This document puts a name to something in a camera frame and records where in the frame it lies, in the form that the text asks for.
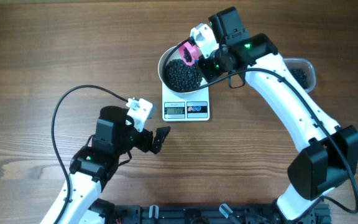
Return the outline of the pink scoop blue handle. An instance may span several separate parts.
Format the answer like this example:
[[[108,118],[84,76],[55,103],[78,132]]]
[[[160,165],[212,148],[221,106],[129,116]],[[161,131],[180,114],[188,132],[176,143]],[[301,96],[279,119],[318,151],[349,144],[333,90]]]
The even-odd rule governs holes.
[[[183,50],[184,48],[187,48],[188,51],[190,52],[191,56],[192,56],[192,62],[186,62],[185,59],[183,58]],[[185,42],[181,47],[178,48],[179,54],[181,59],[184,61],[184,63],[188,66],[192,66],[195,63],[198,62],[199,57],[200,57],[200,51],[199,48],[197,47],[196,44],[192,44],[189,41]]]

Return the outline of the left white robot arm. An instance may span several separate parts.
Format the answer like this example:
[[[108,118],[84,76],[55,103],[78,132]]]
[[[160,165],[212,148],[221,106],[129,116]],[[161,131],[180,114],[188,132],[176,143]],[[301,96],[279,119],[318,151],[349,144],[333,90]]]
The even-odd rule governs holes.
[[[170,127],[156,132],[135,129],[128,110],[105,106],[100,111],[96,131],[73,156],[69,182],[64,184],[42,223],[117,223],[115,205],[99,195],[122,165],[119,158],[136,147],[157,154]]]

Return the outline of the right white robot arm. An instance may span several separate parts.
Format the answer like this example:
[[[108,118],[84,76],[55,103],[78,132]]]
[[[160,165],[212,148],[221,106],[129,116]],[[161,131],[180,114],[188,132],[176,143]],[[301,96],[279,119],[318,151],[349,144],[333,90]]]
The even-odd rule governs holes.
[[[349,181],[358,212],[358,130],[343,128],[295,80],[277,47],[263,33],[251,36],[235,7],[190,32],[209,85],[240,76],[270,105],[293,139],[298,155],[287,169],[290,185],[276,206],[283,221],[301,220],[328,193]]]

